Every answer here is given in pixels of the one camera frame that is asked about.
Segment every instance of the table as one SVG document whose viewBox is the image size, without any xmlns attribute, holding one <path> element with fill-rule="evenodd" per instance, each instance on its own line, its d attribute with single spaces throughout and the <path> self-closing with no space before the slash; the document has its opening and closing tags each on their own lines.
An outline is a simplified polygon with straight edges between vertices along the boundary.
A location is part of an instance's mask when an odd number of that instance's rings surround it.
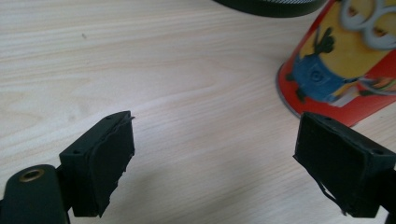
<svg viewBox="0 0 396 224">
<path fill-rule="evenodd" d="M 102 218 L 72 223 L 384 223 L 341 215 L 293 158 L 276 72 L 318 15 L 206 0 L 0 3 L 0 191 L 102 117 L 131 110 L 136 154 Z M 390 149 L 396 105 L 354 127 Z"/>
</svg>

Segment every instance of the wooden table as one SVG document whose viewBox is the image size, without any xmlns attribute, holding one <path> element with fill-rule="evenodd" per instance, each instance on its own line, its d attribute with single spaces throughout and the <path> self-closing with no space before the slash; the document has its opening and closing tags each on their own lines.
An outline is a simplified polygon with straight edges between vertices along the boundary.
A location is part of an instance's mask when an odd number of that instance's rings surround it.
<svg viewBox="0 0 396 224">
<path fill-rule="evenodd" d="M 102 117 L 131 110 L 136 154 L 102 218 L 72 223 L 384 223 L 341 215 L 293 158 L 276 71 L 318 15 L 206 0 L 0 3 L 0 191 Z M 396 148 L 396 105 L 355 130 Z"/>
</svg>

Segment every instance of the minion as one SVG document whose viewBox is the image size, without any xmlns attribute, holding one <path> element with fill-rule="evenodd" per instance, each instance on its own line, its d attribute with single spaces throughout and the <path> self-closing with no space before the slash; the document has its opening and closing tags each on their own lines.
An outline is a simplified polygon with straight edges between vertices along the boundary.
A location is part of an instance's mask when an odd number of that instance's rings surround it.
<svg viewBox="0 0 396 224">
<path fill-rule="evenodd" d="M 334 2 L 286 76 L 297 97 L 344 106 L 358 96 L 395 94 L 396 78 L 365 76 L 396 49 L 396 0 Z M 358 83 L 366 87 L 359 91 Z"/>
</svg>

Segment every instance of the tin can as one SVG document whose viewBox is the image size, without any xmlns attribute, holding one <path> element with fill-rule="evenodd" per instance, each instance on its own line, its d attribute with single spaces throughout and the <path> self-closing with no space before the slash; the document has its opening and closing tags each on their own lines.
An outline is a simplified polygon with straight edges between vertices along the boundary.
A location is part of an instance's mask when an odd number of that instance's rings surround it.
<svg viewBox="0 0 396 224">
<path fill-rule="evenodd" d="M 396 0 L 331 0 L 276 84 L 297 115 L 348 126 L 396 101 Z"/>
</svg>

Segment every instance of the cartoon character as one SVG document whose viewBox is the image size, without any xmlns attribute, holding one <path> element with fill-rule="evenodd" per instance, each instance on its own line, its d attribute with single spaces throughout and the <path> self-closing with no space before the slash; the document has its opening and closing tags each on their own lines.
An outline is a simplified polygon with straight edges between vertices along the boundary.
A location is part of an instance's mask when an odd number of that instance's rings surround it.
<svg viewBox="0 0 396 224">
<path fill-rule="evenodd" d="M 396 94 L 396 76 L 367 74 L 393 49 L 396 0 L 335 2 L 301 47 L 286 78 L 297 82 L 301 102 L 309 97 L 341 107 L 358 96 Z"/>
</svg>

